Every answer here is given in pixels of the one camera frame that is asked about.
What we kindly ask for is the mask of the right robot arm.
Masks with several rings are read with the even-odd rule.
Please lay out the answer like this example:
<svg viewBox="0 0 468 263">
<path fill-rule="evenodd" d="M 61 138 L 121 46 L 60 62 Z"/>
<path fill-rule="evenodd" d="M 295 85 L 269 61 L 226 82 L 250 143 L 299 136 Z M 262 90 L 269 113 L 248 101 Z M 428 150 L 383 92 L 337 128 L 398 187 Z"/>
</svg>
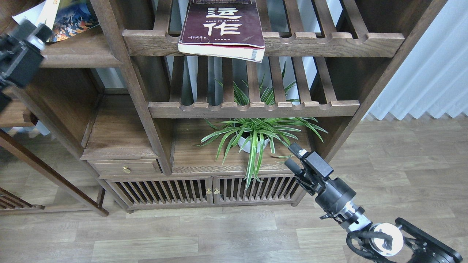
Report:
<svg viewBox="0 0 468 263">
<path fill-rule="evenodd" d="M 316 152 L 308 152 L 297 143 L 288 146 L 303 167 L 287 159 L 286 166 L 294 173 L 296 182 L 324 210 L 322 219 L 332 218 L 347 231 L 346 243 L 350 250 L 375 263 L 388 263 L 407 246 L 413 252 L 410 263 L 460 263 L 463 257 L 454 249 L 432 237 L 420 228 L 397 218 L 394 224 L 374 224 L 362 207 L 354 204 L 356 192 L 341 178 L 331 179 L 334 171 Z"/>
</svg>

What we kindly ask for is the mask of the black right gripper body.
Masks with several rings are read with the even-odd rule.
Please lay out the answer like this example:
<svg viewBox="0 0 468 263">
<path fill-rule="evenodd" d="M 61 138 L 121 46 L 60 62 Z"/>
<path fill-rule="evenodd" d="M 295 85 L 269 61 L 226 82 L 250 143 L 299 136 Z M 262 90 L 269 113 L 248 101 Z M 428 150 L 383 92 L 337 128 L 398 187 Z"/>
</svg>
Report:
<svg viewBox="0 0 468 263">
<path fill-rule="evenodd" d="M 341 178 L 329 179 L 324 190 L 317 195 L 315 202 L 329 215 L 338 214 L 351 201 L 356 192 Z"/>
</svg>

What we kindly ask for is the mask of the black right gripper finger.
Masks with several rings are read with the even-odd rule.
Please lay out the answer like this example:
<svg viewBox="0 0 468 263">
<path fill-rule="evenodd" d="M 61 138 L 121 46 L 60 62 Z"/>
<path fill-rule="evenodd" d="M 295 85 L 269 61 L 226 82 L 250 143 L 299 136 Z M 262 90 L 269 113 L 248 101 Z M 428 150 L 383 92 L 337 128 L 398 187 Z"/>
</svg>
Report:
<svg viewBox="0 0 468 263">
<path fill-rule="evenodd" d="M 302 163 L 303 169 L 311 170 L 318 179 L 321 186 L 328 180 L 329 175 L 334 171 L 318 153 L 308 152 L 297 143 L 288 146 L 288 150 L 296 156 Z"/>
</svg>

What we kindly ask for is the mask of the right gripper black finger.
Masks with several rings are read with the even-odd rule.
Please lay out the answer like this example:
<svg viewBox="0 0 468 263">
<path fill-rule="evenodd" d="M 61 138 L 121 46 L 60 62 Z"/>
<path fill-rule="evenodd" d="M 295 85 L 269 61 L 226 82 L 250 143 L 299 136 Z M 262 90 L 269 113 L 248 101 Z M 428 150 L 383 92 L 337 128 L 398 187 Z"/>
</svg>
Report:
<svg viewBox="0 0 468 263">
<path fill-rule="evenodd" d="M 310 169 L 301 169 L 291 158 L 286 160 L 285 165 L 294 173 L 296 182 L 311 196 L 322 192 L 322 186 Z"/>
</svg>

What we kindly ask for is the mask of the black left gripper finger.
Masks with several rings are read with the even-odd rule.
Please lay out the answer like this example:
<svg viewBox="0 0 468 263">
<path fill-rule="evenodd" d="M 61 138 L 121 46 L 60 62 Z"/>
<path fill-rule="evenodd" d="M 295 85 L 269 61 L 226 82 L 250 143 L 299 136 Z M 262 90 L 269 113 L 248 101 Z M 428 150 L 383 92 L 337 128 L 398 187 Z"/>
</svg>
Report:
<svg viewBox="0 0 468 263">
<path fill-rule="evenodd" d="M 47 25 L 35 26 L 25 19 L 1 36 L 1 89 L 9 85 L 24 88 L 30 83 L 44 59 L 41 51 L 52 35 Z"/>
</svg>

